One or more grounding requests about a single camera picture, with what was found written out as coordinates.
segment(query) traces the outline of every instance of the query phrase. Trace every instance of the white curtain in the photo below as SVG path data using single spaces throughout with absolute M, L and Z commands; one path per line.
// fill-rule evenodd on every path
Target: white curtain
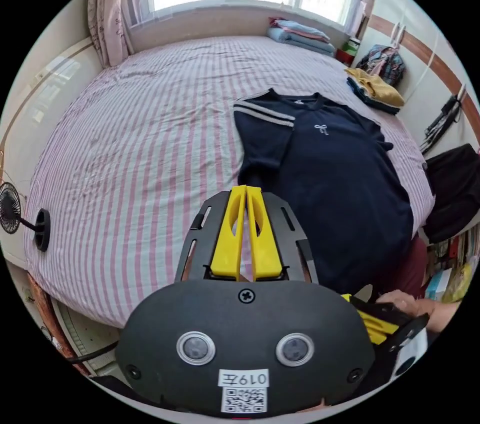
M 375 0 L 353 0 L 354 5 L 345 24 L 345 32 L 355 36 L 359 31 L 364 17 L 369 18 L 372 14 Z

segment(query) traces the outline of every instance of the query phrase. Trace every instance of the small fan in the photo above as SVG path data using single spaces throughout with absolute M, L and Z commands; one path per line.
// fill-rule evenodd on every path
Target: small fan
M 50 241 L 50 213 L 40 209 L 35 225 L 22 219 L 19 193 L 10 182 L 4 182 L 0 186 L 0 225 L 7 234 L 15 234 L 20 224 L 35 233 L 35 245 L 45 252 Z

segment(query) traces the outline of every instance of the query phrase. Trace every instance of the backpack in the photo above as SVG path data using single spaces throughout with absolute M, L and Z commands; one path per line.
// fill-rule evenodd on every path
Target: backpack
M 395 87 L 404 75 L 405 64 L 396 47 L 374 45 L 356 65 L 370 75 L 379 75 L 388 85 Z

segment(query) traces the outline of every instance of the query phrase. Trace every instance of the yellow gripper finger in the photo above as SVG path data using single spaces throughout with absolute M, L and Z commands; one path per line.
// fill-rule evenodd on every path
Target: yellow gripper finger
M 218 277 L 239 279 L 244 229 L 246 185 L 232 187 L 221 223 L 210 270 Z
M 351 294 L 342 294 L 342 297 L 346 301 L 350 302 Z M 378 319 L 377 317 L 373 317 L 360 310 L 357 310 L 357 312 L 363 319 L 363 323 L 365 324 L 366 330 L 368 332 L 370 342 L 372 342 L 373 344 L 381 344 L 386 340 L 389 335 L 395 333 L 399 328 L 395 324 L 391 324 L 390 322 Z
M 282 273 L 282 263 L 260 187 L 247 186 L 246 204 L 253 280 L 278 277 Z

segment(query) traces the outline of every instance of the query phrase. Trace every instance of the white sleeve stripe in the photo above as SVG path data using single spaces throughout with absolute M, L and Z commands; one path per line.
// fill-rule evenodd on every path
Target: white sleeve stripe
M 286 120 L 274 119 L 273 117 L 269 117 L 265 114 L 260 114 L 259 112 L 255 112 L 254 110 L 245 109 L 244 107 L 234 107 L 234 112 L 242 112 L 243 114 L 251 115 L 252 117 L 257 117 L 257 119 L 266 120 L 267 122 L 271 122 L 272 124 L 278 125 L 286 125 L 287 127 L 293 127 L 293 122 L 288 122 Z
M 252 104 L 251 102 L 242 101 L 241 103 L 238 102 L 238 104 L 234 104 L 234 105 L 242 105 L 243 107 L 248 107 L 253 110 L 258 110 L 259 112 L 272 115 L 273 117 L 278 117 L 279 119 L 295 120 L 295 117 L 292 117 L 291 115 L 281 114 L 280 112 L 275 112 L 275 110 L 266 109 L 261 105 Z
M 236 102 L 243 102 L 244 100 L 256 99 L 263 95 L 267 95 L 268 93 L 269 93 L 268 90 L 262 90 L 261 92 L 257 92 L 256 94 L 248 95 L 246 97 L 239 97 L 238 99 L 236 99 Z

